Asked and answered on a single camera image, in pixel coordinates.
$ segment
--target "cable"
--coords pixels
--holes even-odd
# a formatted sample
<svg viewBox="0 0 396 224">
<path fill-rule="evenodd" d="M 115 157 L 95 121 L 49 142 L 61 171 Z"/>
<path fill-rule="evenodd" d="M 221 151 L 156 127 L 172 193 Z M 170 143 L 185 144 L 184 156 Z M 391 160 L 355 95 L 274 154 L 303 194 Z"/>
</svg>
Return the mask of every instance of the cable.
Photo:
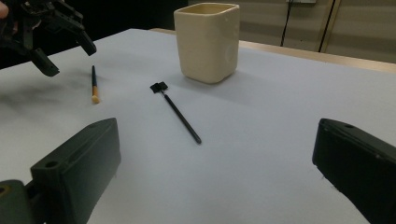
<svg viewBox="0 0 396 224">
<path fill-rule="evenodd" d="M 288 15 L 286 16 L 285 28 L 283 28 L 283 34 L 282 34 L 282 40 L 280 41 L 280 47 L 283 47 L 283 41 L 285 40 L 285 33 L 286 33 L 286 28 L 288 27 L 288 21 L 289 21 L 292 4 L 293 4 L 293 0 L 289 0 Z"/>
</svg>

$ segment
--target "table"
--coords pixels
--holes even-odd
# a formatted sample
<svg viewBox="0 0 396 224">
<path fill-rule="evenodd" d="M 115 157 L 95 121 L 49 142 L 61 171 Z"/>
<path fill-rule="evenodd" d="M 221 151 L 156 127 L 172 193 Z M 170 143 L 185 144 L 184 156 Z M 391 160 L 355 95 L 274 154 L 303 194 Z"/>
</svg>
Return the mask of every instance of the table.
<svg viewBox="0 0 396 224">
<path fill-rule="evenodd" d="M 128 30 L 0 71 L 0 179 L 29 168 L 76 132 L 117 118 L 122 161 L 89 223 L 367 223 L 312 164 L 318 122 L 337 119 L 396 145 L 393 72 L 240 48 L 220 84 L 183 77 L 174 35 Z M 91 102 L 95 65 L 102 102 Z M 197 145 L 163 97 L 203 140 Z"/>
</svg>

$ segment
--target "cream ceramic cup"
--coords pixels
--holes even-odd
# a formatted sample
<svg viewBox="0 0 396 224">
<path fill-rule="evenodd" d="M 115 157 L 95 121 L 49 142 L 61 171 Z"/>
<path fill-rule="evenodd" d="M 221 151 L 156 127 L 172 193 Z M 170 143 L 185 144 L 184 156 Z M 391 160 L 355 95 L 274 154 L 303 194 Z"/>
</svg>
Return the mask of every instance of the cream ceramic cup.
<svg viewBox="0 0 396 224">
<path fill-rule="evenodd" d="M 202 3 L 174 13 L 181 72 L 217 83 L 232 74 L 238 62 L 239 6 Z"/>
</svg>

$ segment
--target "wall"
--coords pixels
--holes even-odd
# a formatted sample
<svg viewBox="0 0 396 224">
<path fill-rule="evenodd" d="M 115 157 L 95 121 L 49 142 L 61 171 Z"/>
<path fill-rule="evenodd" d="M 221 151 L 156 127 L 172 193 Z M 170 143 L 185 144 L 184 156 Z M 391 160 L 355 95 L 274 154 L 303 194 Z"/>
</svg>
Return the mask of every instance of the wall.
<svg viewBox="0 0 396 224">
<path fill-rule="evenodd" d="M 189 4 L 202 2 L 190 0 Z M 241 7 L 241 35 L 246 41 L 280 45 L 286 22 L 286 0 L 224 1 Z M 318 51 L 323 22 L 332 0 L 293 4 L 284 47 Z M 396 63 L 396 1 L 341 0 L 332 14 L 327 48 L 321 52 Z"/>
</svg>

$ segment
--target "pencil holder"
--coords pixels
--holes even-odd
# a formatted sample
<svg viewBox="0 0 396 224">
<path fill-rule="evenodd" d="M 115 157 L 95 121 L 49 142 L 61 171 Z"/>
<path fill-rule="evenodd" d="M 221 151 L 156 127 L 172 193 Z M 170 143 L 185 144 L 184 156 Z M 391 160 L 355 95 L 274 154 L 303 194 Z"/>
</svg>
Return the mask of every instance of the pencil holder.
<svg viewBox="0 0 396 224">
<path fill-rule="evenodd" d="M 174 13 L 181 72 L 216 83 L 232 74 L 238 61 L 239 6 L 202 3 Z"/>
</svg>

